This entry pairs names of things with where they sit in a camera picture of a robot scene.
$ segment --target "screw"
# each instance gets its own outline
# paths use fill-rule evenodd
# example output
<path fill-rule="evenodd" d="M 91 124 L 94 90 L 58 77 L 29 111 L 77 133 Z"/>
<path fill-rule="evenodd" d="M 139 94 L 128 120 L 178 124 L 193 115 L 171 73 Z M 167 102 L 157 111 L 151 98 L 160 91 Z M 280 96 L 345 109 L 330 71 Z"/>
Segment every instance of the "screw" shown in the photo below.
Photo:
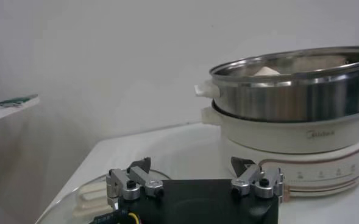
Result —
<path fill-rule="evenodd" d="M 267 186 L 269 186 L 269 180 L 263 178 L 263 179 L 261 179 L 261 180 L 259 181 L 259 185 L 260 185 L 261 187 L 267 187 Z"/>
<path fill-rule="evenodd" d="M 133 189 L 136 187 L 136 182 L 134 182 L 133 180 L 128 180 L 126 182 L 126 188 L 128 189 Z"/>

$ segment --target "white table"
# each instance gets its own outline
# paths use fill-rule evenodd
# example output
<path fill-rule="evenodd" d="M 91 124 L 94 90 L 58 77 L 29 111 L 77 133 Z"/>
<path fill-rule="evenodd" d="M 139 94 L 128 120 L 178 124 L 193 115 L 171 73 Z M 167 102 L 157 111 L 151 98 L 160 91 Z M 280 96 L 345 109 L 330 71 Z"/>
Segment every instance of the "white table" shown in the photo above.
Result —
<path fill-rule="evenodd" d="M 152 158 L 151 168 L 174 179 L 231 178 L 220 163 L 218 139 L 218 127 L 193 124 L 101 141 L 50 206 L 109 169 L 145 156 Z M 359 223 L 359 186 L 328 197 L 294 198 L 281 205 L 280 223 Z"/>

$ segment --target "green object on shelf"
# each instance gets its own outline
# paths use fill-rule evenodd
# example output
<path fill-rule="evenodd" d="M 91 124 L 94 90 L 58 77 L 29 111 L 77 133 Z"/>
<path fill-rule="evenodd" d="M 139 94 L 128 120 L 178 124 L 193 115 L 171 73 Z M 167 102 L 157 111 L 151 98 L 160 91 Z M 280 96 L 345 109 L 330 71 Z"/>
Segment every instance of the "green object on shelf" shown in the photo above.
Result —
<path fill-rule="evenodd" d="M 31 96 L 26 96 L 26 97 L 17 97 L 17 98 L 12 98 L 9 100 L 4 100 L 0 102 L 0 106 L 1 107 L 18 107 L 20 106 L 22 103 L 26 103 L 27 101 L 36 98 L 38 95 L 34 94 Z"/>

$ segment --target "transparent glass lid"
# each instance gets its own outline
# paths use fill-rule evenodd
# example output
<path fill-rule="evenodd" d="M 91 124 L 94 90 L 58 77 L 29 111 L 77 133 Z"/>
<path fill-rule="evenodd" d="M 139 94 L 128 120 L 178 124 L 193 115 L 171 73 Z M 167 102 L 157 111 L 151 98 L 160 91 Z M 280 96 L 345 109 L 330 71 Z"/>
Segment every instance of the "transparent glass lid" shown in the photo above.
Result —
<path fill-rule="evenodd" d="M 160 180 L 169 177 L 159 171 L 149 174 Z M 94 217 L 112 212 L 107 204 L 105 175 L 95 178 L 73 190 L 48 209 L 37 224 L 88 224 Z"/>

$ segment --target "pot handle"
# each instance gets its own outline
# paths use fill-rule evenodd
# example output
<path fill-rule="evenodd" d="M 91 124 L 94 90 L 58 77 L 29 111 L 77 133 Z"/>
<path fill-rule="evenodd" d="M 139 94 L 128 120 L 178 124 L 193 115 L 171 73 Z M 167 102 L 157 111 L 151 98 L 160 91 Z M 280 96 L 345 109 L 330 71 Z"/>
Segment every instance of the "pot handle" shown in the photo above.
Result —
<path fill-rule="evenodd" d="M 220 97 L 220 89 L 211 80 L 207 80 L 200 85 L 195 85 L 194 92 L 198 97 L 202 96 L 212 99 Z"/>
<path fill-rule="evenodd" d="M 212 107 L 206 107 L 201 109 L 201 121 L 203 124 L 212 124 L 221 126 L 222 117 Z"/>

